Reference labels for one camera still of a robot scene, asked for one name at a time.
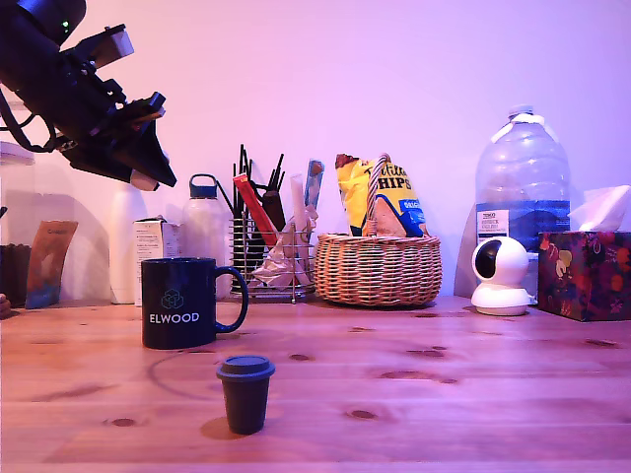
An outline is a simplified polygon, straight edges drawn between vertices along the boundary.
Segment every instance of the cable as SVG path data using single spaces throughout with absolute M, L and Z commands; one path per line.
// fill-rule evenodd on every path
M 34 153 L 52 153 L 53 151 L 55 151 L 57 144 L 57 135 L 54 125 L 49 120 L 43 118 L 43 122 L 46 124 L 46 128 L 48 128 L 50 138 L 43 146 L 32 145 L 31 141 L 29 141 L 29 138 L 27 138 L 27 135 L 25 135 L 24 131 L 22 131 L 20 123 L 18 123 L 16 117 L 13 116 L 13 112 L 11 111 L 7 100 L 4 98 L 4 94 L 2 94 L 2 91 L 0 91 L 0 116 L 2 116 L 2 119 L 6 123 L 7 128 L 11 132 L 13 138 L 25 150 L 29 150 Z
M 24 120 L 22 123 L 20 123 L 20 128 L 24 128 L 25 126 L 27 126 L 29 123 L 31 123 L 33 120 L 35 120 L 35 117 L 37 115 L 35 115 L 34 113 L 31 113 L 31 115 L 29 116 L 29 118 L 27 118 L 26 120 Z M 0 131 L 9 131 L 9 127 L 8 126 L 0 126 Z

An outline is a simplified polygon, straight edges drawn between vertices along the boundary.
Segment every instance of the black mug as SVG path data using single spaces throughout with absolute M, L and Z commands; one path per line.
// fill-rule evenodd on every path
M 247 284 L 231 267 L 218 268 L 211 258 L 160 258 L 140 263 L 142 277 L 142 344 L 158 350 L 199 347 L 218 333 L 237 330 L 247 312 Z M 217 321 L 216 281 L 232 274 L 242 288 L 239 318 L 232 325 Z

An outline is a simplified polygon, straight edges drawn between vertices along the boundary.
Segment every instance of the white box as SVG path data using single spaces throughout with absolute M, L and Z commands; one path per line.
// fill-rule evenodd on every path
M 181 227 L 162 220 L 134 222 L 134 255 L 136 284 L 134 299 L 142 305 L 142 276 L 140 263 L 151 258 L 177 258 L 181 256 Z

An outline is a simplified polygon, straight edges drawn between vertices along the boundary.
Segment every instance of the chips bag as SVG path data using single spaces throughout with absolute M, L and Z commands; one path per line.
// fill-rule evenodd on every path
M 366 236 L 366 212 L 370 174 L 376 161 L 337 155 L 337 182 L 348 216 L 351 234 Z M 425 216 L 407 174 L 388 161 L 379 178 L 375 203 L 379 237 L 422 237 L 428 235 Z

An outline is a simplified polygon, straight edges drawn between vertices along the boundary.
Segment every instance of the tissue box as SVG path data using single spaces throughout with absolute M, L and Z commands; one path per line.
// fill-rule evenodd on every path
M 180 257 L 180 230 L 181 227 L 179 225 L 170 224 L 164 220 L 139 220 L 134 222 L 135 305 L 142 305 L 140 263 L 145 259 Z
M 631 233 L 543 233 L 539 241 L 539 309 L 584 322 L 631 319 Z

